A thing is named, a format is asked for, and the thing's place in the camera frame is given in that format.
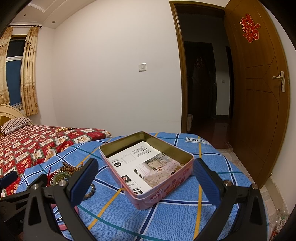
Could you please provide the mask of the brown wooden bead mala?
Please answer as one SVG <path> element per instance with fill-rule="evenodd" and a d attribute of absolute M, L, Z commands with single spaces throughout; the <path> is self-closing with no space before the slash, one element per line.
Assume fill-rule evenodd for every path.
<path fill-rule="evenodd" d="M 68 164 L 67 162 L 62 162 L 62 167 L 60 167 L 61 172 L 65 172 L 72 176 L 75 172 L 79 171 L 83 166 L 74 167 Z"/>

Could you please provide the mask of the pink metal tin box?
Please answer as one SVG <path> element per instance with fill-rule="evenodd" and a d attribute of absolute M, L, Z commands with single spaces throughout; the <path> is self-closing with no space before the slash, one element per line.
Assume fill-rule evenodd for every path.
<path fill-rule="evenodd" d="M 99 151 L 130 202 L 145 210 L 192 174 L 194 156 L 178 143 L 178 134 L 167 138 L 140 131 L 107 142 Z"/>

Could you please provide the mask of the pink jade bangle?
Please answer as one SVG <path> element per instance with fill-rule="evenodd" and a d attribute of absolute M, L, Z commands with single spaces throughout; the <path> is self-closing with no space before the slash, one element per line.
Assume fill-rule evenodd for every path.
<path fill-rule="evenodd" d="M 56 222 L 60 228 L 61 231 L 67 230 L 67 222 L 68 219 L 64 219 L 62 214 L 60 213 L 60 210 L 56 204 L 51 204 L 51 208 L 54 214 L 54 217 L 56 219 Z"/>

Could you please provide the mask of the red knot tassel charm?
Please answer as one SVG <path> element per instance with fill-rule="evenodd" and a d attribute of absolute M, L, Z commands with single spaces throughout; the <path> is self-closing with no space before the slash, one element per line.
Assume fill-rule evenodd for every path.
<path fill-rule="evenodd" d="M 51 168 L 49 168 L 49 172 L 47 174 L 47 187 L 51 185 L 51 181 L 52 181 L 52 178 L 53 178 L 53 172 L 51 172 Z"/>

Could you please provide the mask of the green jade bangle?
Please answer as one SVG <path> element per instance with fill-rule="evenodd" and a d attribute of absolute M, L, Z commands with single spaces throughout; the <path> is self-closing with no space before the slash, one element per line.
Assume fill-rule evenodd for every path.
<path fill-rule="evenodd" d="M 71 178 L 71 175 L 66 172 L 59 172 L 53 176 L 52 185 L 56 186 L 60 181 L 68 181 Z"/>

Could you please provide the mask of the blue plaid blanket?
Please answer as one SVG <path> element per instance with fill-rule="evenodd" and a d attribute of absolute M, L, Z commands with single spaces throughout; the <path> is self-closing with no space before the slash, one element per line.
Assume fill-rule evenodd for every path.
<path fill-rule="evenodd" d="M 18 192 L 65 165 L 80 171 L 53 181 L 51 216 L 67 230 L 37 240 L 267 240 L 260 190 L 196 135 L 74 144 L 27 168 Z"/>

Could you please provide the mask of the beige curtain left panel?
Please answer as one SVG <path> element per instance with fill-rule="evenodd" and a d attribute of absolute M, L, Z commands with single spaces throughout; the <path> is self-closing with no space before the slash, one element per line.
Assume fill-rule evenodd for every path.
<path fill-rule="evenodd" d="M 10 96 L 8 85 L 6 81 L 6 57 L 8 52 L 9 43 L 13 33 L 13 27 L 8 27 L 1 37 L 0 45 L 0 94 L 1 104 L 9 104 Z"/>

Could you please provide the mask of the beige curtain panel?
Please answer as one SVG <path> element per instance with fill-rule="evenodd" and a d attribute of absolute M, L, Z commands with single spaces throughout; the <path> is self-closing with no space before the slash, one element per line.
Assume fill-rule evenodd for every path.
<path fill-rule="evenodd" d="M 21 66 L 21 97 L 26 116 L 39 113 L 36 94 L 36 50 L 39 27 L 31 27 L 25 39 Z"/>
<path fill-rule="evenodd" d="M 1 37 L 0 45 L 0 94 L 1 104 L 9 104 L 10 96 L 8 85 L 6 81 L 6 57 L 8 52 L 9 43 L 13 33 L 13 27 L 8 27 Z"/>

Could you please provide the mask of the printed paper leaflet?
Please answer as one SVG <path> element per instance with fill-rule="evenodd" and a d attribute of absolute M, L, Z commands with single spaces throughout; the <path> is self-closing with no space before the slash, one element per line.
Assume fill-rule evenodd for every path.
<path fill-rule="evenodd" d="M 161 184 L 183 166 L 144 141 L 107 159 L 136 195 Z"/>

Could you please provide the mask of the beige curtain right panel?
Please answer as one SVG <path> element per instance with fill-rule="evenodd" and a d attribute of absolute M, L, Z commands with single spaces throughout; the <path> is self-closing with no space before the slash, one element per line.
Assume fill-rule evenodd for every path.
<path fill-rule="evenodd" d="M 36 94 L 36 50 L 39 27 L 31 27 L 25 39 L 21 66 L 21 97 L 26 116 L 39 113 Z"/>

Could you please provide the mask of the brown wooden door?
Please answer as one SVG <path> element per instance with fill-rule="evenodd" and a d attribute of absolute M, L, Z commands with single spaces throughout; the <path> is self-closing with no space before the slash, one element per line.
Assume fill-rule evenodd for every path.
<path fill-rule="evenodd" d="M 258 186 L 263 186 L 278 159 L 290 109 L 285 52 L 269 14 L 259 1 L 229 1 L 224 26 L 233 60 L 234 104 L 230 143 Z M 243 37 L 241 18 L 260 24 L 259 39 Z M 285 92 L 279 79 L 285 73 Z"/>

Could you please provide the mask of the red double happiness sticker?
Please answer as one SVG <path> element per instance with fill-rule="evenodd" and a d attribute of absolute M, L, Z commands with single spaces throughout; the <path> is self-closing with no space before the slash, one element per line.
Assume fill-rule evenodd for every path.
<path fill-rule="evenodd" d="M 260 24 L 255 23 L 250 14 L 245 14 L 245 17 L 241 18 L 240 24 L 243 30 L 243 37 L 252 43 L 259 39 Z"/>

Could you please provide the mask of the window with white frame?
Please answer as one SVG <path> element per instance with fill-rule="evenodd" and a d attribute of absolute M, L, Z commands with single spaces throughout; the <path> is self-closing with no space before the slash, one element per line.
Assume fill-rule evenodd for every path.
<path fill-rule="evenodd" d="M 6 81 L 10 96 L 9 105 L 22 109 L 21 97 L 21 66 L 26 37 L 23 35 L 12 36 L 6 55 Z"/>

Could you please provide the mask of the brown door frame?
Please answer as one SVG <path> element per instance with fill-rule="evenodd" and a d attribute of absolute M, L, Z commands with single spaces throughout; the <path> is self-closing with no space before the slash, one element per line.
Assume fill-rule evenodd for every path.
<path fill-rule="evenodd" d="M 186 57 L 185 48 L 183 43 L 182 31 L 180 27 L 180 22 L 178 18 L 178 13 L 176 6 L 178 4 L 185 6 L 197 6 L 199 8 L 215 9 L 219 11 L 224 11 L 224 7 L 202 3 L 196 1 L 169 1 L 171 13 L 173 16 L 174 26 L 176 30 L 178 51 L 179 51 L 179 61 L 180 61 L 180 73 L 181 73 L 181 94 L 182 94 L 182 115 L 181 115 L 181 133 L 187 132 L 187 116 L 188 116 L 188 85 L 187 85 L 187 68 L 186 68 Z"/>

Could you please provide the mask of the white wall light switch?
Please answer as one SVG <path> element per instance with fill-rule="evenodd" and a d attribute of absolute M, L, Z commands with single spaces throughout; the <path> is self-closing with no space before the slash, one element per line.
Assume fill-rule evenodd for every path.
<path fill-rule="evenodd" d="M 145 72 L 147 70 L 147 64 L 146 63 L 140 63 L 138 65 L 139 72 Z"/>

